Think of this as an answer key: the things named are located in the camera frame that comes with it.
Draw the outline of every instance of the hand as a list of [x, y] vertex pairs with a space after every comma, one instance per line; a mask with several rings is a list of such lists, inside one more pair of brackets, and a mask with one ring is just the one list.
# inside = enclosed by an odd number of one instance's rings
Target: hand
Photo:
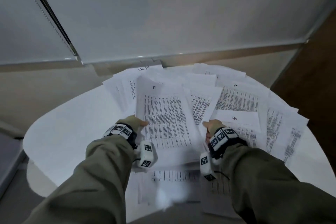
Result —
[[144, 127], [144, 126], [148, 125], [148, 121], [140, 120], [139, 118], [135, 117], [134, 115], [128, 116], [127, 118], [122, 119], [122, 120], [118, 120], [117, 123], [118, 122], [122, 122], [122, 123], [126, 123], [126, 124], [130, 125], [134, 132], [137, 132], [137, 130], [140, 126]]
[[220, 120], [204, 121], [203, 126], [207, 128], [207, 134], [205, 136], [207, 144], [210, 142], [210, 138], [215, 134], [217, 129], [226, 127]]

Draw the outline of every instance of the gray floor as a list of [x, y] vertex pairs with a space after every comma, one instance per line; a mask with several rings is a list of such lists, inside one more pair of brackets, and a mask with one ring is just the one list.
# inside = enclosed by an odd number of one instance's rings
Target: gray floor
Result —
[[1, 224], [21, 224], [43, 199], [29, 187], [26, 170], [17, 170], [0, 200]]

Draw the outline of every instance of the black wristband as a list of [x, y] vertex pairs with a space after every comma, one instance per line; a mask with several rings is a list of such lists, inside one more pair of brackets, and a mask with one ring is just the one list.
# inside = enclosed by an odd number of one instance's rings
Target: black wristband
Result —
[[114, 124], [104, 133], [103, 137], [111, 135], [122, 136], [126, 139], [126, 141], [128, 141], [133, 149], [136, 149], [138, 147], [135, 143], [135, 139], [137, 138], [138, 134], [134, 132], [132, 127], [126, 123], [118, 122], [118, 124]]
[[219, 159], [223, 157], [226, 148], [238, 143], [247, 146], [246, 141], [241, 139], [232, 128], [219, 128], [216, 130], [214, 136], [210, 138], [210, 142], [208, 143], [210, 156]]

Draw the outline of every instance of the person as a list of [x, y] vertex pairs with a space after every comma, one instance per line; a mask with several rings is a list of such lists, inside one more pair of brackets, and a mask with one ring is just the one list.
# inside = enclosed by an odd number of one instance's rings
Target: person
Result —
[[[133, 131], [148, 124], [135, 116], [117, 123]], [[224, 127], [219, 120], [204, 126], [207, 142]], [[265, 151], [231, 144], [222, 155], [221, 168], [229, 178], [233, 208], [246, 223], [336, 223], [336, 198], [300, 182]], [[121, 135], [110, 133], [93, 141], [73, 175], [24, 223], [125, 223], [125, 190], [134, 158], [131, 144]]]

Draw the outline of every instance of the dark vertical gap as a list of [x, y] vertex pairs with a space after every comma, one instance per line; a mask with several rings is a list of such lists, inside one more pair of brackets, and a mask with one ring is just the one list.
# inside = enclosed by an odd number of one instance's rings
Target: dark vertical gap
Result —
[[66, 34], [66, 32], [64, 31], [62, 25], [60, 24], [60, 22], [58, 21], [56, 15], [54, 14], [53, 10], [51, 9], [50, 5], [48, 4], [47, 0], [40, 0], [42, 2], [42, 4], [44, 5], [45, 9], [48, 11], [48, 14], [51, 16], [51, 18], [53, 19], [53, 21], [55, 22], [56, 26], [58, 27], [58, 29], [60, 30], [61, 34], [63, 35], [63, 37], [65, 38], [66, 42], [70, 45], [71, 49], [73, 50], [73, 52], [75, 53], [75, 55], [77, 56], [77, 52], [75, 50], [75, 48], [73, 47], [68, 35]]

